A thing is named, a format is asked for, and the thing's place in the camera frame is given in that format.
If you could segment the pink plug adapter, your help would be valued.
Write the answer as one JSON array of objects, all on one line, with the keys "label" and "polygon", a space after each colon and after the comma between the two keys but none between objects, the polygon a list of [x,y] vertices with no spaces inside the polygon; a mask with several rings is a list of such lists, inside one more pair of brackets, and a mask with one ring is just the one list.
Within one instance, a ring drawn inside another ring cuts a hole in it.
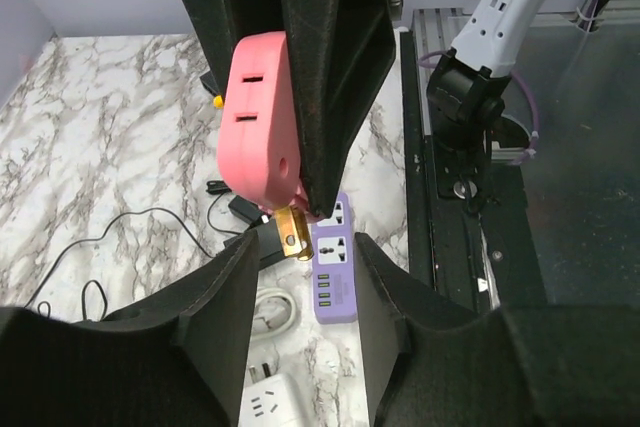
[{"label": "pink plug adapter", "polygon": [[217,162],[233,192],[274,216],[284,255],[311,259],[310,207],[301,180],[285,32],[248,36],[235,47]]}]

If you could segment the purple power strip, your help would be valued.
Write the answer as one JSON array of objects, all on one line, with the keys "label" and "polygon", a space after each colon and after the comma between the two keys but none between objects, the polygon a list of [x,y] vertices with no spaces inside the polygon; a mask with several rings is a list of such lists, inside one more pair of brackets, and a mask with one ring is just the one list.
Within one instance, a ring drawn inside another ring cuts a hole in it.
[{"label": "purple power strip", "polygon": [[357,319],[353,238],[349,198],[339,192],[332,216],[311,226],[312,301],[322,325]]}]

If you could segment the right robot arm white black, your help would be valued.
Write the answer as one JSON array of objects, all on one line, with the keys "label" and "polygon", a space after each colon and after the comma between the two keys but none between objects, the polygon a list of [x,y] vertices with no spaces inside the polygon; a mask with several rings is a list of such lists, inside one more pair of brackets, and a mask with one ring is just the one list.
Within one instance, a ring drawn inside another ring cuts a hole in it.
[{"label": "right robot arm white black", "polygon": [[[223,102],[217,159],[237,194],[331,214],[348,152],[391,68],[393,0],[181,0]],[[436,134],[475,151],[544,0],[480,0],[427,87]]]}]

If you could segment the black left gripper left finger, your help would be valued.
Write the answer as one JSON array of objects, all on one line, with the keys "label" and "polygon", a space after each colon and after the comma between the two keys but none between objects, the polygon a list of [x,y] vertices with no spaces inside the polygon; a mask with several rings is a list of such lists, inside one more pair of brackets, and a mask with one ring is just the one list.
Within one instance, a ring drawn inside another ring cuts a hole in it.
[{"label": "black left gripper left finger", "polygon": [[1,311],[5,426],[234,426],[251,336],[259,242],[99,322]]}]

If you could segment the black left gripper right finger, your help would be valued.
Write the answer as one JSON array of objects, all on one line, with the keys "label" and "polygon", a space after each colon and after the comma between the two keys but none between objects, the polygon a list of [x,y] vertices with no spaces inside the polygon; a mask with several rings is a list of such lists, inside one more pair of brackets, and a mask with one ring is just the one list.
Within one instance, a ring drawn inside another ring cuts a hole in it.
[{"label": "black left gripper right finger", "polygon": [[478,315],[354,238],[374,426],[635,426],[639,312],[506,306]]}]

